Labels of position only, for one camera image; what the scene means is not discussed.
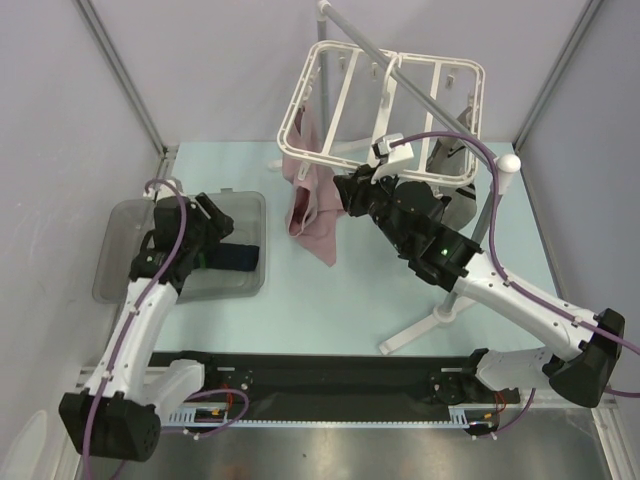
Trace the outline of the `grey striped sock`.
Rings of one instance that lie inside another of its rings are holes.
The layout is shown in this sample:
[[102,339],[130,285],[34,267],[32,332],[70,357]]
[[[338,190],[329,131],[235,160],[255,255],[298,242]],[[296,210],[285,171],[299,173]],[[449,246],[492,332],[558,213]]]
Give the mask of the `grey striped sock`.
[[476,215],[476,187],[473,183],[458,187],[441,187],[442,198],[450,199],[443,216],[442,223],[447,227],[459,231],[468,225]]
[[427,160],[426,171],[433,174],[460,176],[465,172],[466,145],[459,139],[438,139]]

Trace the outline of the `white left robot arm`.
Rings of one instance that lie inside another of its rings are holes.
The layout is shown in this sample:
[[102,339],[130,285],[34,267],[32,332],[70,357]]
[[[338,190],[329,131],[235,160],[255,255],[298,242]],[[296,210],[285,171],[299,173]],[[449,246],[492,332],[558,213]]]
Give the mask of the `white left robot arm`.
[[154,203],[153,228],[129,271],[126,299],[98,366],[78,393],[66,393],[59,415],[77,453],[144,462],[162,424],[191,395],[214,397],[219,374],[178,359],[152,383],[146,370],[169,311],[199,256],[213,252],[234,229],[230,216],[200,193],[169,194]]

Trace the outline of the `navy green striped sock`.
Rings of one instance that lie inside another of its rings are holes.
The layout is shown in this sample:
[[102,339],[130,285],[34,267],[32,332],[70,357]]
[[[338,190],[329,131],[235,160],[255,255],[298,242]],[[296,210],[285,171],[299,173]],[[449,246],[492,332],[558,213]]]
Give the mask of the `navy green striped sock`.
[[257,268],[259,255],[260,248],[256,245],[221,243],[199,253],[194,260],[194,268],[253,272]]

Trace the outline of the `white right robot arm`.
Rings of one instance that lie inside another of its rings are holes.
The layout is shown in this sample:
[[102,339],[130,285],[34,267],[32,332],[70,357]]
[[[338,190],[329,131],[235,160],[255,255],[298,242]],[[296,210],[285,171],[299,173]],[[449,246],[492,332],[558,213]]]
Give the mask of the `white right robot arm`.
[[489,252],[441,223],[446,198],[422,182],[375,181],[375,172],[362,165],[334,177],[346,213],[370,216],[418,278],[495,311],[544,345],[477,352],[475,367],[461,376],[463,393],[484,401],[505,388],[550,387],[573,404],[597,406],[621,354],[624,317],[571,305],[499,272]]

